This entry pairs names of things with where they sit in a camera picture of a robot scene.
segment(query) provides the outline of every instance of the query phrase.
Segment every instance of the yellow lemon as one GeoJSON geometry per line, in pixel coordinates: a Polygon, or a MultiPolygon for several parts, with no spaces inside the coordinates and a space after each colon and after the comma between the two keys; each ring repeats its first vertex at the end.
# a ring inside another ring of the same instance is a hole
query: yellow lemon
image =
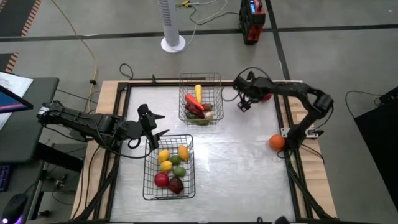
{"type": "Polygon", "coordinates": [[[180,156],[180,158],[183,160],[189,159],[188,148],[185,146],[178,147],[178,156],[180,156]]]}
{"type": "Polygon", "coordinates": [[[159,162],[164,162],[164,161],[168,160],[169,155],[170,155],[169,150],[167,150],[167,149],[161,150],[161,152],[159,153],[159,156],[158,156],[159,162]]]}
{"type": "Polygon", "coordinates": [[[173,169],[173,164],[170,161],[164,161],[160,164],[160,170],[162,172],[168,172],[173,169]]]}

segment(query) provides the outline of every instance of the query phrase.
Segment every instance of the red power tool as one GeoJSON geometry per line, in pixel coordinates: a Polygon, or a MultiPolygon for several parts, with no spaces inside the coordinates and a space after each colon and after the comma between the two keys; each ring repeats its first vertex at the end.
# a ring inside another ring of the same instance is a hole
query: red power tool
{"type": "Polygon", "coordinates": [[[257,43],[262,27],[266,23],[266,13],[261,0],[242,0],[239,21],[244,44],[252,45],[257,43]]]}

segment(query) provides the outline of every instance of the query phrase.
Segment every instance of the computer mouse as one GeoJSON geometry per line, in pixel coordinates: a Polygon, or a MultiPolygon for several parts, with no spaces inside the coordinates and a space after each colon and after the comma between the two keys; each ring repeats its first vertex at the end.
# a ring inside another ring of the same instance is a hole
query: computer mouse
{"type": "Polygon", "coordinates": [[[4,224],[14,224],[18,221],[18,218],[24,212],[26,202],[27,196],[25,194],[12,196],[2,212],[2,222],[4,224]]]}

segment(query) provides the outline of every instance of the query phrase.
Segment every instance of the red pepper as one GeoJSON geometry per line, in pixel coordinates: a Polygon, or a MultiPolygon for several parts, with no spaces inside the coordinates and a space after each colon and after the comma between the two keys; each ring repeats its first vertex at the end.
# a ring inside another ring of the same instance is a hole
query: red pepper
{"type": "Polygon", "coordinates": [[[193,105],[187,103],[185,105],[185,109],[187,109],[191,114],[198,116],[199,118],[205,118],[205,115],[203,114],[203,112],[196,106],[193,106],[193,105]]]}
{"type": "Polygon", "coordinates": [[[197,101],[197,99],[195,99],[195,97],[193,97],[191,94],[186,94],[185,100],[187,101],[187,103],[189,103],[193,106],[196,106],[197,108],[201,109],[202,111],[205,110],[203,108],[203,106],[197,101]]]}

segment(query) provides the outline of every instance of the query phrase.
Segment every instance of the keyboard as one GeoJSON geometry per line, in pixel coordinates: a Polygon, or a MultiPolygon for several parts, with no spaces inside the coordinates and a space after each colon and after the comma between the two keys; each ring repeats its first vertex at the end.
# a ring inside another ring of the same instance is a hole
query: keyboard
{"type": "Polygon", "coordinates": [[[7,191],[10,179],[11,167],[8,164],[0,164],[0,192],[7,191]]]}

